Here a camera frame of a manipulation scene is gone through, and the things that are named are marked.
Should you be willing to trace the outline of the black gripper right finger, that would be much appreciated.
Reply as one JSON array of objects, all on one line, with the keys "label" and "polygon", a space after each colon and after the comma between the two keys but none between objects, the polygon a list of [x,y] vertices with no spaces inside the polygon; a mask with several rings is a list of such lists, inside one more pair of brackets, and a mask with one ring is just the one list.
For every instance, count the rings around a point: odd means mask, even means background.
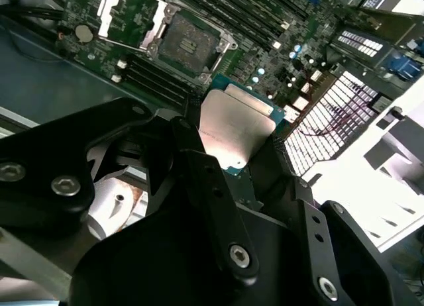
[{"label": "black gripper right finger", "polygon": [[261,212],[290,230],[302,290],[313,305],[415,305],[416,298],[352,215],[336,201],[315,202],[292,172],[281,138],[250,159]]}]

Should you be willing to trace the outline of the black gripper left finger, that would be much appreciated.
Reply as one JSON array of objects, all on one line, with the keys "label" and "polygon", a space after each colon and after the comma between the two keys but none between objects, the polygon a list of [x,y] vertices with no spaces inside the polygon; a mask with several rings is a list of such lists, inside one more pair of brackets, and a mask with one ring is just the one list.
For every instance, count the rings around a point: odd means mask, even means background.
[{"label": "black gripper left finger", "polygon": [[177,199],[232,198],[193,124],[120,98],[1,140],[1,225],[69,234],[87,218],[95,183],[128,166],[148,173],[149,216]]}]

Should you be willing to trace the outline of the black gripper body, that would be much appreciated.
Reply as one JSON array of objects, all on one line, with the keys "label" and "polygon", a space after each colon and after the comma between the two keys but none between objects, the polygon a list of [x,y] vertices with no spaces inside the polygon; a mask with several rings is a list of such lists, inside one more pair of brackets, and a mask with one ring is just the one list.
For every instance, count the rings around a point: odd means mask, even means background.
[{"label": "black gripper body", "polygon": [[72,305],[292,305],[311,299],[288,227],[230,197],[169,202],[96,244]]}]

